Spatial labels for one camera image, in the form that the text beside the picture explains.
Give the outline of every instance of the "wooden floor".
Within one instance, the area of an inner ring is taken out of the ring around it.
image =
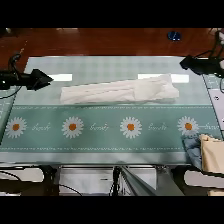
[[[16,36],[0,38],[0,68],[9,57],[24,49],[18,68],[23,71],[30,56],[65,55],[148,55],[186,56],[210,50],[214,43],[211,28],[22,28]],[[181,41],[167,38],[179,31]]]

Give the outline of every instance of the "folded white cloth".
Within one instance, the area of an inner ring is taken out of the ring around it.
[[[147,79],[125,80],[63,87],[61,104],[98,102],[137,102],[179,97],[170,75]]]

